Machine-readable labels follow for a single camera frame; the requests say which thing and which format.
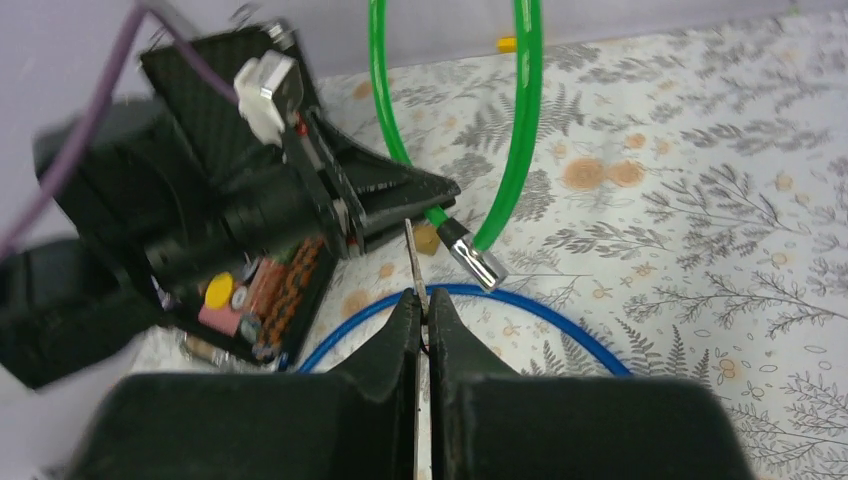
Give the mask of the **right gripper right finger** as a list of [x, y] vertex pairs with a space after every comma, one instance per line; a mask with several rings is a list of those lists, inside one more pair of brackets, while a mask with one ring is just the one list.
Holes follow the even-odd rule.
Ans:
[[437, 479], [750, 479], [718, 400], [637, 377], [592, 338], [607, 376], [522, 376], [462, 323], [452, 289], [429, 306]]

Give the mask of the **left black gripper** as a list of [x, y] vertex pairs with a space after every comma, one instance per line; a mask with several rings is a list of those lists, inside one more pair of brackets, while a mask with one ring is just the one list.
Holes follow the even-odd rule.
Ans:
[[403, 234], [406, 220], [420, 223], [428, 208], [456, 203], [456, 181], [378, 154], [321, 112], [291, 120], [282, 134], [285, 163], [304, 185], [335, 256], [371, 253]]

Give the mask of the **blue cable lock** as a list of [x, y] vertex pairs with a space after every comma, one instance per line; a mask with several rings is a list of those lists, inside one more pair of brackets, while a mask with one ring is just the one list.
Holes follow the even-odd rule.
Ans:
[[[333, 286], [300, 358], [290, 368], [296, 370], [344, 320], [410, 284], [408, 280], [366, 277], [348, 278]], [[638, 352], [639, 332], [626, 323], [624, 298], [610, 282], [585, 276], [527, 276], [510, 281], [508, 287], [578, 324], [630, 372], [650, 373], [649, 364]], [[607, 372], [576, 340], [536, 314], [491, 298], [455, 295], [452, 300], [464, 324], [499, 358], [523, 373], [583, 376]]]

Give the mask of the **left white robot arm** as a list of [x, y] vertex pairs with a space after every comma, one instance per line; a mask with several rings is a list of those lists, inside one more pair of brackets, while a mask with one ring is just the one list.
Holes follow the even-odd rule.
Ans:
[[389, 160], [316, 115], [300, 171], [233, 111], [194, 123], [194, 146], [158, 100], [113, 105], [56, 202], [75, 235], [1, 264], [1, 363], [37, 389], [161, 326], [236, 364], [286, 367], [336, 264], [395, 239], [459, 194], [447, 177]]

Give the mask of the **green cable lock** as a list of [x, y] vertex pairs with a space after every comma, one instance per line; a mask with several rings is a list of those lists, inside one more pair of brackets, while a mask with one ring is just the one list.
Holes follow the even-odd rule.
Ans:
[[[493, 291], [507, 273], [489, 252], [517, 205], [524, 188], [536, 145], [541, 112], [544, 71], [542, 3], [537, 0], [513, 3], [516, 33], [516, 93], [508, 159], [501, 182], [483, 224], [476, 234], [441, 207], [431, 207], [425, 217], [437, 228], [441, 242], [455, 261], [485, 291]], [[390, 157], [411, 165], [401, 139], [391, 103], [386, 49], [387, 3], [371, 1], [368, 9], [369, 72], [377, 119]]]

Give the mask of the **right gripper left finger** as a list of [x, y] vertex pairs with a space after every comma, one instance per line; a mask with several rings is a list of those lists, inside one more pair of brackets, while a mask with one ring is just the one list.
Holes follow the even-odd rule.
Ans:
[[410, 479], [421, 307], [324, 373], [137, 374], [78, 444], [70, 479]]

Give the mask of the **small brass padlock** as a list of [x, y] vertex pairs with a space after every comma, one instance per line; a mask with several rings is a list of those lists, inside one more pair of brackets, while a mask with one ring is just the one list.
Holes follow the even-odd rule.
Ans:
[[430, 224], [419, 224], [412, 228], [413, 243], [417, 253], [435, 256], [441, 246], [437, 228]]

